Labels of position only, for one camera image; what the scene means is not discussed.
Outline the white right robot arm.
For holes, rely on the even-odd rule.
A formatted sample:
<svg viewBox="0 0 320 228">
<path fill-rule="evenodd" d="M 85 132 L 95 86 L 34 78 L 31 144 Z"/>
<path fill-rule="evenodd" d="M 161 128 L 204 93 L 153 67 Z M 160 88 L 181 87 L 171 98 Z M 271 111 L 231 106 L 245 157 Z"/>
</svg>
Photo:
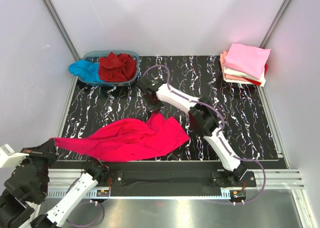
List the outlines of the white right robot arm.
<svg viewBox="0 0 320 228">
<path fill-rule="evenodd" d="M 190 130 L 206 140 L 219 157 L 229 184 L 238 186 L 244 182 L 248 169 L 224 137 L 224 120 L 208 99 L 190 96 L 168 83 L 147 77 L 140 78 L 136 86 L 154 110 L 160 109 L 166 102 L 185 112 Z"/>
</svg>

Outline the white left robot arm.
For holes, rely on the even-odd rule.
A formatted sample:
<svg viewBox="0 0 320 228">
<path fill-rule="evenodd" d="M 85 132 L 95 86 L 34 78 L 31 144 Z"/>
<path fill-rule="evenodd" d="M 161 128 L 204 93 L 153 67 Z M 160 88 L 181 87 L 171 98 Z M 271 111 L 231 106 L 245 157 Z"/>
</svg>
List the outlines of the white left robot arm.
<svg viewBox="0 0 320 228">
<path fill-rule="evenodd" d="M 50 193 L 49 170 L 57 160 L 54 139 L 39 146 L 23 148 L 20 152 L 8 144 L 0 147 L 0 166 L 14 168 L 4 182 L 0 196 L 1 227 L 62 227 L 86 195 L 108 180 L 109 169 L 91 158 L 84 163 L 79 178 L 72 182 L 58 204 L 47 213 L 32 218 L 35 212 L 33 205 L 44 203 Z"/>
</svg>

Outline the magenta t shirt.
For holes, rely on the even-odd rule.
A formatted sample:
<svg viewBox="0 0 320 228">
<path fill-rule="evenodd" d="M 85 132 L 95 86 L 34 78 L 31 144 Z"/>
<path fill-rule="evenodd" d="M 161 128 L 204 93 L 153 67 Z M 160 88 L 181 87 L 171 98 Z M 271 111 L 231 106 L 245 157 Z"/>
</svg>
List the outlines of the magenta t shirt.
<svg viewBox="0 0 320 228">
<path fill-rule="evenodd" d="M 100 128 L 87 138 L 54 138 L 57 147 L 106 162 L 127 162 L 164 156 L 189 141 L 174 117 L 152 113 L 143 122 L 126 118 Z"/>
</svg>

